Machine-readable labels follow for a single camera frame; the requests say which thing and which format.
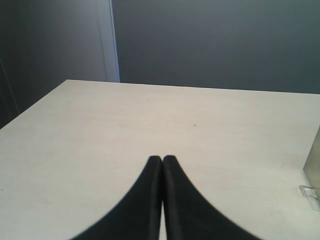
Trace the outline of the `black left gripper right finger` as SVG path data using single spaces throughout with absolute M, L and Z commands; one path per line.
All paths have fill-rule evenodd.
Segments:
M 257 240 L 196 189 L 174 155 L 162 161 L 163 204 L 168 240 Z

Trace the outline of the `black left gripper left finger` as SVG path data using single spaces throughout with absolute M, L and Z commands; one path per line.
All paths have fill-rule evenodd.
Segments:
M 75 240 L 158 240 L 162 213 L 162 159 L 150 156 L 126 195 Z

